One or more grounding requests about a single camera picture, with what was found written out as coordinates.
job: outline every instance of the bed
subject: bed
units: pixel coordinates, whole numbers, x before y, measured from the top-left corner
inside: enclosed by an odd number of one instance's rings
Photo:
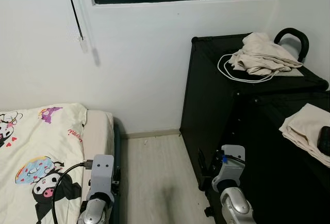
[[[111,113],[80,104],[0,111],[2,223],[53,223],[51,199],[58,178],[68,167],[97,154],[114,155],[118,181],[120,136]],[[55,197],[59,223],[76,223],[90,174],[78,167],[61,181]],[[110,223],[119,223],[119,194]]]

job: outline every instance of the black cable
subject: black cable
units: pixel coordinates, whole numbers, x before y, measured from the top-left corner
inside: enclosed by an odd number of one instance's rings
[[[78,17],[77,17],[76,9],[75,9],[74,4],[73,4],[73,0],[71,0],[71,5],[72,5],[73,12],[74,12],[74,17],[76,18],[76,22],[77,22],[77,26],[78,26],[78,29],[79,29],[80,37],[83,40],[84,37],[83,37],[83,34],[81,32],[81,28],[80,28],[79,20],[78,20]]]
[[[56,211],[55,211],[55,194],[56,194],[56,190],[57,190],[57,186],[60,184],[61,180],[63,179],[63,177],[68,174],[69,171],[71,171],[72,169],[76,168],[76,167],[79,167],[79,166],[84,166],[85,163],[82,162],[82,163],[79,163],[79,164],[76,164],[72,167],[70,167],[68,170],[66,170],[61,176],[60,178],[58,179],[58,181],[56,182],[55,184],[55,188],[54,188],[54,192],[53,192],[53,197],[52,197],[52,214],[53,214],[53,219],[54,219],[54,224],[58,224],[57,222],[57,217],[56,217]]]
[[[234,161],[238,161],[238,162],[240,162],[240,163],[242,163],[242,164],[245,165],[245,161],[242,160],[242,159],[240,159],[240,158],[236,158],[236,157],[234,157],[234,156],[232,156],[232,155],[225,155],[225,157],[230,158],[230,159],[232,159],[232,160],[234,160]]]

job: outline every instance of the folded towel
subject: folded towel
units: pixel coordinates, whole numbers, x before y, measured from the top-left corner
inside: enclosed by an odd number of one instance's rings
[[[303,64],[282,46],[272,42],[266,33],[251,33],[243,39],[244,46],[229,60],[234,70],[254,75],[289,72]]]
[[[297,147],[330,167],[330,157],[321,153],[317,147],[318,137],[323,126],[330,126],[330,113],[306,104],[296,114],[285,119],[279,130]]]

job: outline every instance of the wall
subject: wall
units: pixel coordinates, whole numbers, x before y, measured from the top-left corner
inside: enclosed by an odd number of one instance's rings
[[[275,36],[286,27],[307,35],[305,66],[330,82],[330,0],[276,0],[266,31]]]
[[[81,102],[113,112],[127,133],[177,129],[190,40],[263,30],[275,0],[93,6],[74,0],[0,0],[1,109]]]

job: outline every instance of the wooden floor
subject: wooden floor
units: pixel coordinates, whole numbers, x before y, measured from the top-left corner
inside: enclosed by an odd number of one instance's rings
[[[182,137],[123,140],[121,224],[214,224]]]

